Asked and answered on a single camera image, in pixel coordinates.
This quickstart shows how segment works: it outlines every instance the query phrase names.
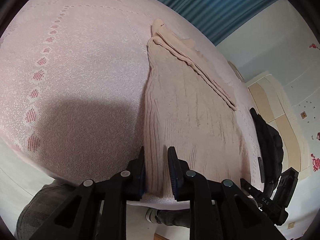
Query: tile floor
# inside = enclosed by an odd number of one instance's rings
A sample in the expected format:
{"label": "tile floor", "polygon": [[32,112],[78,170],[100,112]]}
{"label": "tile floor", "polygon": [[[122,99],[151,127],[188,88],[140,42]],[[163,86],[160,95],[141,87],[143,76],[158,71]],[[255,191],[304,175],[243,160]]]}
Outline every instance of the tile floor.
{"label": "tile floor", "polygon": [[[18,158],[0,138],[0,215],[14,233],[22,209],[53,179]],[[154,233],[170,240],[189,239],[189,229],[149,223],[147,207],[127,206],[127,239],[153,240]]]}

